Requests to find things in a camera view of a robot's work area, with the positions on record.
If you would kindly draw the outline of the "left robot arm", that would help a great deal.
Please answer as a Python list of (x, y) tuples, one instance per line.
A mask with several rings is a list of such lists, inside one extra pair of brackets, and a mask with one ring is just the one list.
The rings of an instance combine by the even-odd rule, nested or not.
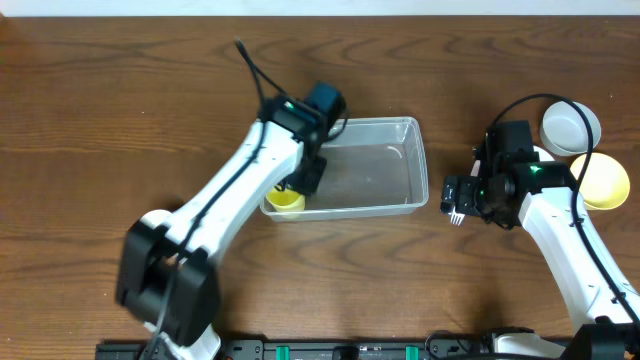
[(220, 337), (218, 267), (243, 224), (278, 184), (301, 195), (317, 191), (327, 161), (321, 146), (346, 101), (318, 82), (303, 100), (281, 93), (260, 108), (236, 153), (175, 211), (153, 210), (126, 232), (116, 301), (151, 331), (141, 358), (213, 359)]

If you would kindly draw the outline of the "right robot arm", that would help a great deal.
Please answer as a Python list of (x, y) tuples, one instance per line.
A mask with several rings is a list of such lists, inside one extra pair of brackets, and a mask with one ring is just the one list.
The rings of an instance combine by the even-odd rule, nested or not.
[(639, 356), (639, 294), (607, 250), (569, 167), (542, 161), (526, 121), (490, 126), (468, 176), (445, 178), (442, 213), (523, 228), (558, 285), (575, 329), (565, 345), (527, 329), (496, 330), (474, 359), (625, 359)]

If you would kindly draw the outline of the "clear plastic storage container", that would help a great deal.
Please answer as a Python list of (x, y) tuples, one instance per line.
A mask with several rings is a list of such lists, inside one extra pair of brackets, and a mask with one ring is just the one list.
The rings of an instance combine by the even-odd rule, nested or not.
[(409, 116), (359, 118), (323, 145), (327, 167), (301, 211), (261, 212), (275, 222), (404, 215), (429, 199), (426, 155), (418, 121)]

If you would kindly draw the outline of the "yellow plastic bowl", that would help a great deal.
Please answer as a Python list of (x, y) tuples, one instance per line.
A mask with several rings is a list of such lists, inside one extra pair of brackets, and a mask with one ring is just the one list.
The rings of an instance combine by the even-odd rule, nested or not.
[(627, 200), (630, 179), (624, 167), (613, 157), (593, 153), (580, 193), (589, 210), (615, 209)]

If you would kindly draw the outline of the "white plastic cup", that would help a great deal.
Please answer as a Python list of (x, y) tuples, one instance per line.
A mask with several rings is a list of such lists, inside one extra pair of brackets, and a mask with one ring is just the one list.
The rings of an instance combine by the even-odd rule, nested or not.
[(156, 209), (144, 214), (139, 221), (148, 226), (151, 229), (155, 229), (158, 226), (166, 226), (167, 220), (172, 213), (165, 209)]

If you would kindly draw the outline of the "grey plastic bowl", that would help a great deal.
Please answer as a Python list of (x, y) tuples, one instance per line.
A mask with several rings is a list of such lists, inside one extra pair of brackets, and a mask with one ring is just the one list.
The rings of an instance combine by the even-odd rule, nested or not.
[(574, 156), (588, 150), (588, 135), (580, 114), (565, 102), (556, 102), (544, 113), (540, 138), (548, 151), (558, 156)]

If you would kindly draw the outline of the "yellow plastic cup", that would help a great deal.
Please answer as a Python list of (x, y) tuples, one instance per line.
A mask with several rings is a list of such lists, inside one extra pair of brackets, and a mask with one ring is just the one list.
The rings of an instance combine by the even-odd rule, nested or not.
[(285, 220), (297, 218), (305, 210), (306, 198), (290, 189), (282, 191), (273, 188), (267, 195), (266, 201), (275, 210), (276, 214)]

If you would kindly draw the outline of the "white plastic bowl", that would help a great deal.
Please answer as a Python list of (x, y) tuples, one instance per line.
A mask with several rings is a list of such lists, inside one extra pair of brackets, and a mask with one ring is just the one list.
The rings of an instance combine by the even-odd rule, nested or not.
[[(548, 153), (546, 150), (544, 150), (543, 148), (534, 145), (533, 149), (538, 154), (539, 160), (541, 162), (554, 161), (554, 158), (552, 157), (552, 155), (550, 153)], [(474, 162), (474, 165), (473, 165), (471, 173), (470, 173), (471, 176), (476, 177), (478, 175), (479, 170), (480, 170), (480, 164), (481, 164), (480, 160), (476, 160)]]

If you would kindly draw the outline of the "white plastic fork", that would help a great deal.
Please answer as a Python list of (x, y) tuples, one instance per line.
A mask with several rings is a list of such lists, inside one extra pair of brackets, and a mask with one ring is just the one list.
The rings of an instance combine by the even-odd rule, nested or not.
[(450, 214), (450, 223), (456, 226), (461, 226), (464, 221), (465, 215), (452, 211)]

